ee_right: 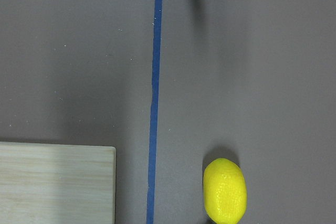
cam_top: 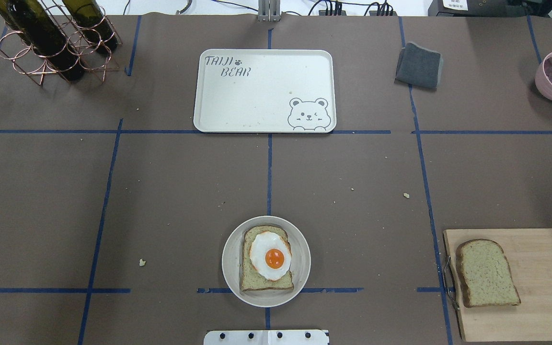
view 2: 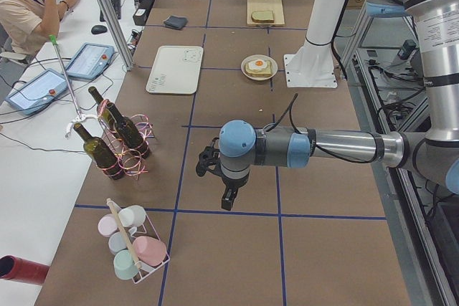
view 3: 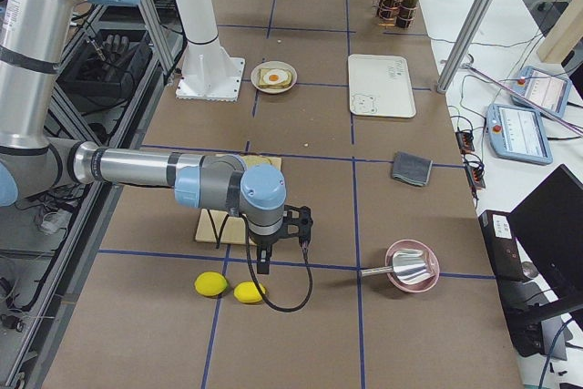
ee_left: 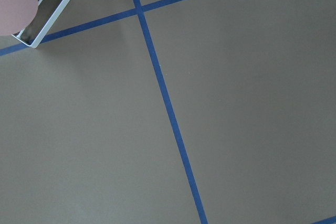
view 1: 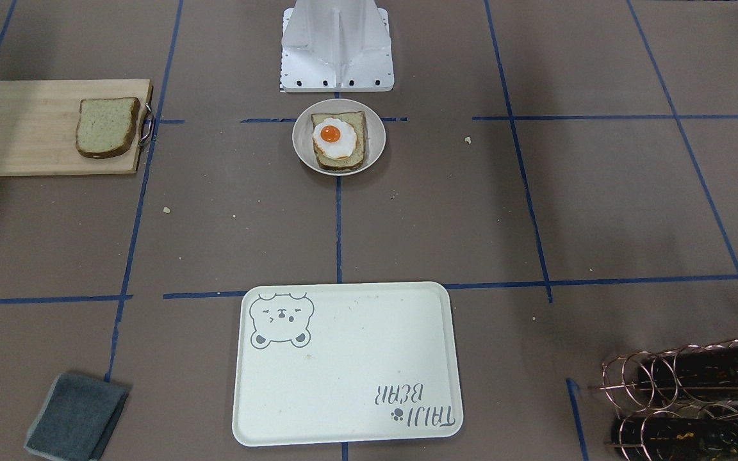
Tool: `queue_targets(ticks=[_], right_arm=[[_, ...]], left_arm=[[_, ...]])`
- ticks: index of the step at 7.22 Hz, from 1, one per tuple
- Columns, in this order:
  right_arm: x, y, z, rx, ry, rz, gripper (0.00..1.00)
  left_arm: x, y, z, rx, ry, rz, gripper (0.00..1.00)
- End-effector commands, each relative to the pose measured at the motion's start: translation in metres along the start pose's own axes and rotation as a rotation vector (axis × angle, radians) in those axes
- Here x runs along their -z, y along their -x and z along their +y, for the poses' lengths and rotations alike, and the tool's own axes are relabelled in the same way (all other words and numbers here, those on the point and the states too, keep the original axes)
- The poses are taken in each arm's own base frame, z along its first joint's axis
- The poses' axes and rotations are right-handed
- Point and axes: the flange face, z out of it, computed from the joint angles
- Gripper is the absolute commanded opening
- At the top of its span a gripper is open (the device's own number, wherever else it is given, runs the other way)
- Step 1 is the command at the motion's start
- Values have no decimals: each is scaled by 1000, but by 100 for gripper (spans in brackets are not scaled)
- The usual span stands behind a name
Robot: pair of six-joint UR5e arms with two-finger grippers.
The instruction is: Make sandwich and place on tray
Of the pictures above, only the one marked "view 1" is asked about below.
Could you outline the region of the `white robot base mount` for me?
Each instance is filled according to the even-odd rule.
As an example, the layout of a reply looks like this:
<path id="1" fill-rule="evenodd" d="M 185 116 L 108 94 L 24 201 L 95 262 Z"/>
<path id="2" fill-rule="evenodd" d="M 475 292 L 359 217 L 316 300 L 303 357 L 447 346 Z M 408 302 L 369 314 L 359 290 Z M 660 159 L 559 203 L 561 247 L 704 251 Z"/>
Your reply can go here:
<path id="1" fill-rule="evenodd" d="M 282 92 L 395 86 L 389 15 L 374 1 L 297 1 L 283 11 L 281 46 Z"/>

